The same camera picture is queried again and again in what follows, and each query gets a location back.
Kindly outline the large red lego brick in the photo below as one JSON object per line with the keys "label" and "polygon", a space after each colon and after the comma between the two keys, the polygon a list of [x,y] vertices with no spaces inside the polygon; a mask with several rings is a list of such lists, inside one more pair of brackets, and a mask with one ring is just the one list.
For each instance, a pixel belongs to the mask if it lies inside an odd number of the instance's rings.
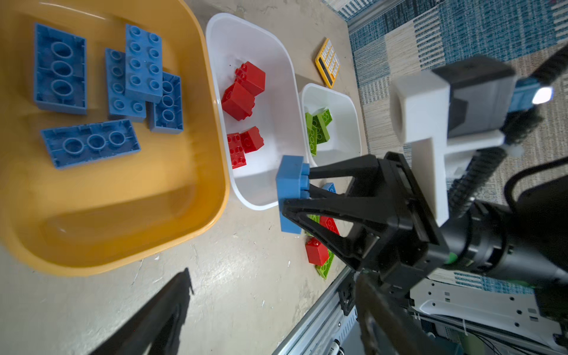
{"label": "large red lego brick", "polygon": [[235,120],[242,121],[252,115],[255,97],[241,84],[235,82],[223,94],[221,104],[226,113]]}

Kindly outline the blue lego brick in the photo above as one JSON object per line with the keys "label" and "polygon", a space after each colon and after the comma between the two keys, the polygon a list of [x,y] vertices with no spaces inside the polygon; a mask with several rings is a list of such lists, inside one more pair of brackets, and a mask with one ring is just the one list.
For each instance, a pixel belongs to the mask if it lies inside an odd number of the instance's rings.
{"label": "blue lego brick", "polygon": [[181,79],[163,72],[163,94],[154,104],[147,102],[149,130],[153,133],[181,134],[183,125],[183,102]]}
{"label": "blue lego brick", "polygon": [[106,87],[109,120],[130,119],[142,123],[146,119],[144,101],[129,99],[126,92],[125,55],[122,52],[105,49]]}
{"label": "blue lego brick", "polygon": [[162,38],[126,25],[126,90],[129,99],[158,103],[163,95]]}
{"label": "blue lego brick", "polygon": [[334,194],[337,193],[337,190],[335,189],[334,183],[325,183],[322,186],[322,189],[324,189],[325,191],[328,191],[328,192],[332,192]]}
{"label": "blue lego brick", "polygon": [[133,155],[141,150],[129,119],[45,129],[41,137],[58,170]]}

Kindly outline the small red lego brick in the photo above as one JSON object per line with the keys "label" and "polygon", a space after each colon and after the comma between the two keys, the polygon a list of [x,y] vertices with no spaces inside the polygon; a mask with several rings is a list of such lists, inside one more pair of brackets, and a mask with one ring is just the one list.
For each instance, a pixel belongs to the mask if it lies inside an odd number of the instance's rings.
{"label": "small red lego brick", "polygon": [[252,127],[251,129],[241,133],[240,137],[245,154],[256,152],[264,146],[264,140],[257,127]]}

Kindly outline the green lego brick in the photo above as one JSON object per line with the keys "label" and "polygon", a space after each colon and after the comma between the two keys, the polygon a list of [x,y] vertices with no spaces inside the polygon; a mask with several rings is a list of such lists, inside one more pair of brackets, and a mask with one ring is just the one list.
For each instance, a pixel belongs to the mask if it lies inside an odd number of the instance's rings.
{"label": "green lego brick", "polygon": [[[307,215],[308,218],[310,218],[311,220],[313,220],[315,223],[319,223],[320,222],[320,216],[316,215],[316,214],[308,214]],[[306,235],[309,237],[312,237],[312,234],[308,231],[306,231]]]}

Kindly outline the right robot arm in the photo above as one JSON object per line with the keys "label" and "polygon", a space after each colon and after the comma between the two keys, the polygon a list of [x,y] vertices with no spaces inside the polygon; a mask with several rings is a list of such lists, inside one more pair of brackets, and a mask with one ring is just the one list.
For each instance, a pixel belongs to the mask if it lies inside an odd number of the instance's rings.
{"label": "right robot arm", "polygon": [[411,161],[388,152],[312,168],[282,158],[281,229],[306,231],[358,273],[367,354],[382,330],[400,354],[435,345],[404,315],[458,317],[567,351],[567,178],[513,191],[566,158],[523,170],[505,204],[476,199],[508,153],[541,123],[538,107],[567,69],[562,47],[529,77],[487,56],[395,78],[390,118]]}

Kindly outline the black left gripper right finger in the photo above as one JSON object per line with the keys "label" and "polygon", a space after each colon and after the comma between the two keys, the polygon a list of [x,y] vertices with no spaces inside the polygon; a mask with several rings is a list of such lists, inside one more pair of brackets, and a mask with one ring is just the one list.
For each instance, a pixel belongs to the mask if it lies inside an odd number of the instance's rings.
{"label": "black left gripper right finger", "polygon": [[366,354],[446,354],[367,274],[356,280],[355,304]]}

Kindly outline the blue lego plate front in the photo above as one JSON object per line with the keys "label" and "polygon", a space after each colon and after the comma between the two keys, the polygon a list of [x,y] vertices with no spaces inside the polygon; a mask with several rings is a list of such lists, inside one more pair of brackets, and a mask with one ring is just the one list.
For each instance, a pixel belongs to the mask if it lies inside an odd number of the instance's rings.
{"label": "blue lego plate front", "polygon": [[40,23],[34,28],[33,100],[39,109],[87,114],[87,40]]}

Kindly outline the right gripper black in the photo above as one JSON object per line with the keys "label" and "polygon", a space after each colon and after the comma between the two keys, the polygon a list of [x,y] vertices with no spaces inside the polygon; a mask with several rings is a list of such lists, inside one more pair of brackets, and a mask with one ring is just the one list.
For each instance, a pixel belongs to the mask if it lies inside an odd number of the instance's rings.
{"label": "right gripper black", "polygon": [[309,178],[352,177],[352,197],[286,199],[283,216],[355,271],[377,273],[389,295],[406,295],[450,257],[448,244],[405,157],[364,155],[316,167]]}

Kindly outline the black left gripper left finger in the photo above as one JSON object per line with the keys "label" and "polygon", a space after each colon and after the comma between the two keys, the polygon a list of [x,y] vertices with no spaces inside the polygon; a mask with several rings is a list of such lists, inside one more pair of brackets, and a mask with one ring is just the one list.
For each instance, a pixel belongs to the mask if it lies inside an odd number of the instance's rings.
{"label": "black left gripper left finger", "polygon": [[93,354],[177,354],[194,294],[188,269],[177,273]]}

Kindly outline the red lego brick tall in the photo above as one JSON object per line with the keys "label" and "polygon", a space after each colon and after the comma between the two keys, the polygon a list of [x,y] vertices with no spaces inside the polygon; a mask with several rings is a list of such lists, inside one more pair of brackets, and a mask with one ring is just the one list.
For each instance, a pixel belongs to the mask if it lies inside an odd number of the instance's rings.
{"label": "red lego brick tall", "polygon": [[251,62],[242,64],[235,71],[235,81],[253,96],[263,93],[266,88],[266,74]]}

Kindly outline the green lego plate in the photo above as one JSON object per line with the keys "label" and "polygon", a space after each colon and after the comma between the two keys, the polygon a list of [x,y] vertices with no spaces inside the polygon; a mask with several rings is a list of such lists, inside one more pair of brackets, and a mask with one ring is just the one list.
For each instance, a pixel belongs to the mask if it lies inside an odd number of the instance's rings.
{"label": "green lego plate", "polygon": [[333,261],[334,261],[334,253],[332,251],[328,251],[328,260],[325,261],[325,263],[322,264],[322,266],[315,266],[318,275],[321,276],[322,279],[324,280],[328,279],[328,274],[331,269]]}
{"label": "green lego plate", "polygon": [[314,118],[310,113],[305,114],[306,129],[309,138],[309,150],[313,157],[317,155],[317,128],[314,125]]}
{"label": "green lego plate", "polygon": [[328,125],[333,121],[331,112],[329,109],[324,109],[320,113],[314,116],[314,128],[317,134],[317,143],[326,143],[330,139]]}

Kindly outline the light blue lego plate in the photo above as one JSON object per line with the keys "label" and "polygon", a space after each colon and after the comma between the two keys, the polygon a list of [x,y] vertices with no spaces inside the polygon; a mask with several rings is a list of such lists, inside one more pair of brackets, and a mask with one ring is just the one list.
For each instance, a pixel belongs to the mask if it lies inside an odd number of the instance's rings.
{"label": "light blue lego plate", "polygon": [[276,176],[277,197],[282,232],[299,235],[302,229],[283,215],[284,201],[287,199],[309,198],[310,165],[303,156],[284,155]]}

